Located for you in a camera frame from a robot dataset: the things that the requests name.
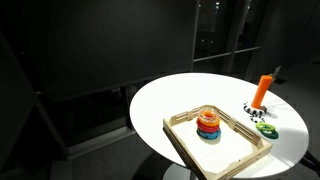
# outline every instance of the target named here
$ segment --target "blue ring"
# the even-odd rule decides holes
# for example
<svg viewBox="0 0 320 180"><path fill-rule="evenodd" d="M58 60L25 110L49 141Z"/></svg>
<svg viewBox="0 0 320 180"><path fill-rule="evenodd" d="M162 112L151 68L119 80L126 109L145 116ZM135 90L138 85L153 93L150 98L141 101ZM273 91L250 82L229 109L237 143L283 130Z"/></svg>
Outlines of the blue ring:
<svg viewBox="0 0 320 180"><path fill-rule="evenodd" d="M201 131L199 128L197 129L197 134L201 137L203 137L204 139L210 139L210 140L214 140L217 139L220 135L221 135L221 130L220 128L214 132L214 133L206 133Z"/></svg>

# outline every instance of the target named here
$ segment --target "round white table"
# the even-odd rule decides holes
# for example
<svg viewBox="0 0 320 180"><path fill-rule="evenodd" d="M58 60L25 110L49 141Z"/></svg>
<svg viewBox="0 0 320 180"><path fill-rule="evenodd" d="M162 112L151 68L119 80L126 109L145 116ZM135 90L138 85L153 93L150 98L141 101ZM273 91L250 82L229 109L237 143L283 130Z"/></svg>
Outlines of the round white table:
<svg viewBox="0 0 320 180"><path fill-rule="evenodd" d="M170 75L148 83L136 93L130 105L130 117L143 141L162 156L185 167L162 129L163 118L210 104L261 134L250 115L243 110L243 104L253 100L256 90L256 85L228 76L206 73ZM235 178L267 177L284 172L298 163L307 151L308 129L294 108L270 91L266 92L262 105L268 108L265 121L276 127L279 138L265 138L273 144L269 154ZM173 165L168 173L180 166ZM180 170L176 174L185 174L183 172L187 171Z"/></svg>

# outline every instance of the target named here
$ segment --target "yellow ring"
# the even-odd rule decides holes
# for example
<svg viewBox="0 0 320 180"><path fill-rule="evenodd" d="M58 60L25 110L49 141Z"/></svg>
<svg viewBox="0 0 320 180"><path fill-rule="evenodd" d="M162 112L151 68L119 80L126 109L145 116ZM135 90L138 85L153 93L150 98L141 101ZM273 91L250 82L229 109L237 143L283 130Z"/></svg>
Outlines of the yellow ring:
<svg viewBox="0 0 320 180"><path fill-rule="evenodd" d="M201 117L199 117L198 120L201 122L201 124L203 124L205 126L210 126L210 127L217 126L220 124L220 117L219 116L217 116L214 121L205 121Z"/></svg>

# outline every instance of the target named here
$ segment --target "red ring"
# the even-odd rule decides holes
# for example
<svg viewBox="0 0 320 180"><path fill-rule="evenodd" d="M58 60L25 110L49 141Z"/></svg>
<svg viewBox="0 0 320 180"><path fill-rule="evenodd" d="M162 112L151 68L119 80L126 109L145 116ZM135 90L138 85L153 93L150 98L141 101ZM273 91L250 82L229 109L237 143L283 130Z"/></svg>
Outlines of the red ring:
<svg viewBox="0 0 320 180"><path fill-rule="evenodd" d="M202 124L199 120L197 120L197 125L198 128L203 131L203 132L207 132L207 133L214 133L219 129L219 125L216 126L206 126L204 124Z"/></svg>

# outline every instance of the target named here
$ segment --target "green ring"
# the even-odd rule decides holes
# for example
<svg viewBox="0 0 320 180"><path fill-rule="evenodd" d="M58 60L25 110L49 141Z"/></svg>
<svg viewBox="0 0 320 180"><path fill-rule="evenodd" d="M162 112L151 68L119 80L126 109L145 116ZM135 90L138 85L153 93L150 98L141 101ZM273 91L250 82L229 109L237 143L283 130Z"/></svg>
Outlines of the green ring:
<svg viewBox="0 0 320 180"><path fill-rule="evenodd" d="M275 131L276 128L271 125L271 124L267 124L267 123L264 123L264 122L259 122L256 124L256 128L259 130L259 131Z"/></svg>
<svg viewBox="0 0 320 180"><path fill-rule="evenodd" d="M277 131L260 131L265 137L270 139L278 139L279 134Z"/></svg>

